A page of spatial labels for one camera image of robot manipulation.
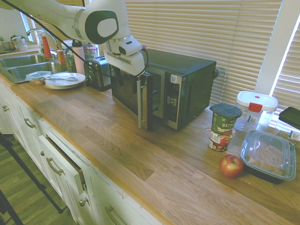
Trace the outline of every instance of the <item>fork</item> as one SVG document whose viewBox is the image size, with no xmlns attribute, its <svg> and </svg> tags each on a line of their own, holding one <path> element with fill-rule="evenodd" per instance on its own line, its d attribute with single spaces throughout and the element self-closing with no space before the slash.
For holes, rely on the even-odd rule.
<svg viewBox="0 0 300 225">
<path fill-rule="evenodd" d="M 61 81 L 78 81 L 78 78 L 76 77 L 67 77 L 67 78 L 62 78 L 62 77 L 45 77 L 47 80 L 61 80 Z"/>
</svg>

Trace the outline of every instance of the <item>window blinds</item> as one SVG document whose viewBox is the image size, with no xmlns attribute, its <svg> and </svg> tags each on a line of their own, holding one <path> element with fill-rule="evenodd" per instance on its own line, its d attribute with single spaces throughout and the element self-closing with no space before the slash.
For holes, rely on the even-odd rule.
<svg viewBox="0 0 300 225">
<path fill-rule="evenodd" d="M 65 5 L 74 5 L 74 6 L 83 6 L 83 0 L 56 0 L 57 2 L 60 2 L 62 4 Z M 52 26 L 51 24 L 40 20 L 38 18 L 36 18 L 40 23 L 42 23 L 46 28 L 48 28 L 49 30 L 51 30 L 56 36 L 58 36 L 60 39 L 62 40 L 69 40 L 68 37 L 65 37 L 62 33 L 60 33 L 54 26 Z M 40 25 L 38 25 L 36 22 L 34 22 L 34 25 L 36 28 L 40 28 L 42 29 L 42 27 Z M 50 49 L 54 49 L 56 50 L 56 44 L 54 42 L 54 40 L 48 35 L 45 35 L 49 44 Z"/>
<path fill-rule="evenodd" d="M 25 27 L 26 32 L 29 31 L 29 30 L 30 30 L 30 27 L 29 27 L 29 24 L 28 24 L 28 20 L 27 20 L 26 15 L 24 15 L 23 13 L 21 13 L 21 18 L 22 18 L 22 20 L 23 20 L 23 23 L 24 23 L 24 27 Z M 31 34 L 31 33 L 30 33 L 30 35 L 28 36 L 28 40 L 33 42 L 33 37 L 32 37 L 32 34 Z"/>
<path fill-rule="evenodd" d="M 281 0 L 125 0 L 132 35 L 148 48 L 217 61 L 210 104 L 255 88 Z"/>
<path fill-rule="evenodd" d="M 300 25 L 286 56 L 273 96 L 278 100 L 275 116 L 289 106 L 300 110 Z"/>
</svg>

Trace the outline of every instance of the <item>red apple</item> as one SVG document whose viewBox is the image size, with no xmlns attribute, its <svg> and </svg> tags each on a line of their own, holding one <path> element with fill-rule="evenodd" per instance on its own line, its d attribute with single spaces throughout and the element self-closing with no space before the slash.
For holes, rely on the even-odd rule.
<svg viewBox="0 0 300 225">
<path fill-rule="evenodd" d="M 235 155 L 226 155 L 221 158 L 219 169 L 221 173 L 228 178 L 236 178 L 243 171 L 244 164 L 242 160 Z"/>
</svg>

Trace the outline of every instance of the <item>black lid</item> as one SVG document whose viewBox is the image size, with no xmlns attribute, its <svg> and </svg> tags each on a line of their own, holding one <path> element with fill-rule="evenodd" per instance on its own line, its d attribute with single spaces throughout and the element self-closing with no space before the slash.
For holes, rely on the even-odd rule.
<svg viewBox="0 0 300 225">
<path fill-rule="evenodd" d="M 81 43 L 81 41 L 73 40 L 72 47 L 82 47 L 82 46 L 83 44 Z"/>
<path fill-rule="evenodd" d="M 214 113 L 225 117 L 238 118 L 242 115 L 242 110 L 230 104 L 216 104 L 210 107 Z"/>
<path fill-rule="evenodd" d="M 288 107 L 279 114 L 279 119 L 300 130 L 300 111 Z"/>
</svg>

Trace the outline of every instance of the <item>stack of plates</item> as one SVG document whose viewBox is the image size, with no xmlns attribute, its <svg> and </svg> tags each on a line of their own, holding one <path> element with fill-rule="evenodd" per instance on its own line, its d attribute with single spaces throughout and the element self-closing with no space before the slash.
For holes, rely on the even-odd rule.
<svg viewBox="0 0 300 225">
<path fill-rule="evenodd" d="M 75 77 L 78 81 L 64 81 L 64 80 L 45 80 L 45 86 L 50 89 L 67 89 L 81 85 L 85 81 L 85 75 L 77 73 L 59 73 L 52 74 L 52 77 L 68 78 Z"/>
</svg>

